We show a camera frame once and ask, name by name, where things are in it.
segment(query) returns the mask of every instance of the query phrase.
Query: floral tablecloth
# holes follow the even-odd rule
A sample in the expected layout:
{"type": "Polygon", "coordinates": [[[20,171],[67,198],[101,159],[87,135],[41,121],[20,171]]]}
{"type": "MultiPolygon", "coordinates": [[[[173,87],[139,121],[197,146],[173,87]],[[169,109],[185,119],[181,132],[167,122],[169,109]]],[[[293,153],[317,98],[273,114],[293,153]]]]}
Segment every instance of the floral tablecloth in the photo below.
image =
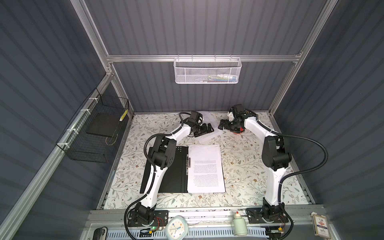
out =
{"type": "MultiPolygon", "coordinates": [[[[218,121],[225,113],[212,114],[218,121]]],[[[258,113],[259,119],[272,128],[268,113],[258,113]]],[[[129,136],[120,158],[104,209],[124,209],[141,194],[140,186],[146,159],[143,146],[155,133],[167,133],[179,125],[177,114],[135,115],[129,136]]],[[[186,137],[179,146],[200,144],[194,137],[186,137]]],[[[225,133],[205,144],[219,144],[221,148],[225,193],[190,194],[159,193],[157,208],[220,207],[261,205],[266,190],[266,167],[261,160],[263,142],[250,131],[225,133]]],[[[308,204],[296,177],[284,181],[285,204],[308,204]]]]}

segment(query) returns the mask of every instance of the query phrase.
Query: white paper sheet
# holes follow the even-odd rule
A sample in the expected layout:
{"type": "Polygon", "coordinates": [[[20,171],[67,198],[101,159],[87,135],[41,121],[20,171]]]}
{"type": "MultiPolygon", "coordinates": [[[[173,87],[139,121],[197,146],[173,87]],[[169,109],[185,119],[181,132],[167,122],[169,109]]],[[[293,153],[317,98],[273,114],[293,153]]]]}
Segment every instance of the white paper sheet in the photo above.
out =
{"type": "Polygon", "coordinates": [[[224,133],[223,130],[220,130],[220,129],[217,128],[220,122],[217,121],[212,116],[212,114],[210,114],[207,111],[199,111],[199,113],[201,113],[203,115],[203,123],[206,123],[207,125],[210,123],[212,125],[213,129],[214,129],[214,132],[210,132],[210,133],[207,133],[207,134],[204,134],[202,136],[197,137],[196,139],[200,143],[205,143],[205,142],[211,140],[212,138],[217,137],[220,134],[224,133]]]}
{"type": "Polygon", "coordinates": [[[220,145],[194,145],[188,148],[189,193],[225,192],[220,145]]]}

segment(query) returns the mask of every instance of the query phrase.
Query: black folder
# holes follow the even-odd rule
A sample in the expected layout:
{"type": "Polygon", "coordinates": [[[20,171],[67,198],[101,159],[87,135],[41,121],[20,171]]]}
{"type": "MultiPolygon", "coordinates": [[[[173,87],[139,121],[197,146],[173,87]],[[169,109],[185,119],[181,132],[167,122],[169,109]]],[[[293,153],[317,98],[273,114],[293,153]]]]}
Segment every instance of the black folder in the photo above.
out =
{"type": "MultiPolygon", "coordinates": [[[[159,192],[163,193],[187,193],[188,184],[188,147],[176,147],[175,159],[172,165],[167,169],[161,182],[159,192]]],[[[140,193],[144,193],[149,179],[151,164],[147,161],[145,165],[143,180],[141,182],[140,193]]]]}

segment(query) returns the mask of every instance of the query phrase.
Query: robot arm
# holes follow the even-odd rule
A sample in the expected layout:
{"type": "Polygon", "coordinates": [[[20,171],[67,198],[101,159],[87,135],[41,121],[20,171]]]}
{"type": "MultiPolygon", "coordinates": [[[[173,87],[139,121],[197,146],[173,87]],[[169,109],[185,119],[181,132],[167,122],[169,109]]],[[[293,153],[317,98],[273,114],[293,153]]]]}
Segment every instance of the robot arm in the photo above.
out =
{"type": "Polygon", "coordinates": [[[191,133],[193,133],[194,136],[200,136],[211,132],[211,129],[208,129],[207,125],[202,124],[202,122],[202,114],[192,111],[190,116],[182,120],[178,128],[172,131],[171,135],[163,134],[157,136],[153,147],[149,148],[148,157],[153,161],[156,170],[154,170],[154,166],[151,165],[150,178],[144,191],[145,198],[135,206],[137,219],[142,224],[148,225],[154,219],[157,194],[165,172],[174,161],[177,142],[191,133]]]}
{"type": "Polygon", "coordinates": [[[289,153],[289,142],[287,139],[271,133],[272,129],[262,124],[258,120],[257,114],[243,109],[241,104],[230,109],[228,118],[220,121],[220,129],[227,129],[235,133],[242,133],[248,129],[264,141],[262,160],[267,167],[267,188],[263,198],[262,217],[266,222],[272,222],[282,212],[278,202],[278,188],[280,180],[286,173],[288,163],[292,159],[289,153]]]}

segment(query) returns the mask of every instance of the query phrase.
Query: white wire mesh basket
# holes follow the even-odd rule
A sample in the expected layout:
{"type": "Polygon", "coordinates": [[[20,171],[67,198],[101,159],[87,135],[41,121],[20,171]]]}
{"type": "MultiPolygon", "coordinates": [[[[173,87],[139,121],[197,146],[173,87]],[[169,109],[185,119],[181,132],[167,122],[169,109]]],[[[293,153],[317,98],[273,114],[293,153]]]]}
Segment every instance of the white wire mesh basket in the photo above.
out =
{"type": "Polygon", "coordinates": [[[175,58],[175,82],[179,84],[212,84],[238,83],[240,58],[212,57],[203,59],[183,60],[175,58]]]}

